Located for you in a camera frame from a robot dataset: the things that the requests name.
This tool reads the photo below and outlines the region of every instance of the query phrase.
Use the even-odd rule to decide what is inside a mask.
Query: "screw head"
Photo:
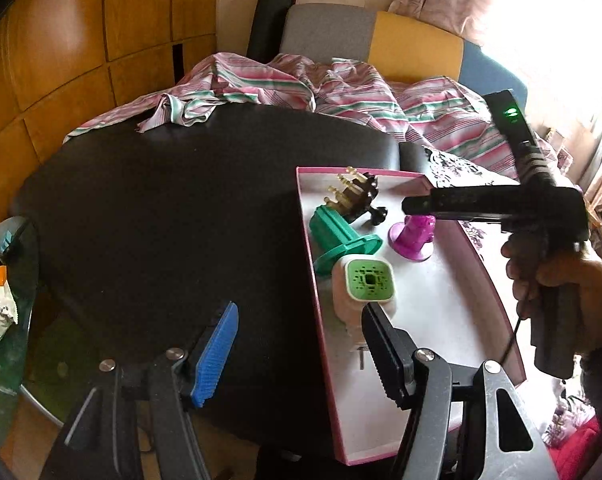
[[[415,355],[419,361],[424,363],[434,360],[434,352],[431,351],[429,348],[419,348],[415,352]]]
[[[116,368],[116,363],[114,362],[114,359],[104,359],[98,365],[98,369],[102,372],[111,372],[112,370],[114,370],[114,368]]]
[[[168,348],[165,351],[165,357],[170,361],[178,361],[179,359],[183,359],[184,356],[185,352],[181,348]]]
[[[496,361],[485,361],[485,369],[491,374],[498,374],[500,372],[500,364]]]

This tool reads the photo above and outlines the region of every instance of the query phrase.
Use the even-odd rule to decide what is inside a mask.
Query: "black table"
[[[419,171],[419,146],[338,118],[248,104],[145,134],[77,137],[30,176],[42,279],[119,362],[187,346],[221,298],[239,334],[204,413],[299,454],[332,453],[295,167]]]

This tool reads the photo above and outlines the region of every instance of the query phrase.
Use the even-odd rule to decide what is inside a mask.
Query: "floor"
[[[210,476],[223,480],[252,480],[258,446],[218,430],[193,416],[194,428]],[[24,398],[19,399],[14,427],[1,456],[18,480],[37,480],[58,428]],[[143,455],[145,480],[160,480],[156,457]]]

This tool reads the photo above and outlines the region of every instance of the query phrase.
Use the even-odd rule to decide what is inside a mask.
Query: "green 3d printed part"
[[[348,254],[332,267],[334,314],[345,323],[351,350],[366,345],[361,327],[363,307],[376,301],[392,319],[396,314],[394,273],[391,264],[376,254]]]
[[[324,276],[346,254],[374,254],[383,241],[378,235],[359,235],[334,209],[321,205],[310,219],[310,232],[325,251],[314,262],[314,270]]]

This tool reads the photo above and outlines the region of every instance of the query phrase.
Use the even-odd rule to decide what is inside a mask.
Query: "green square top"
[[[390,267],[375,260],[352,260],[346,269],[348,292],[361,301],[386,301],[394,294]]]

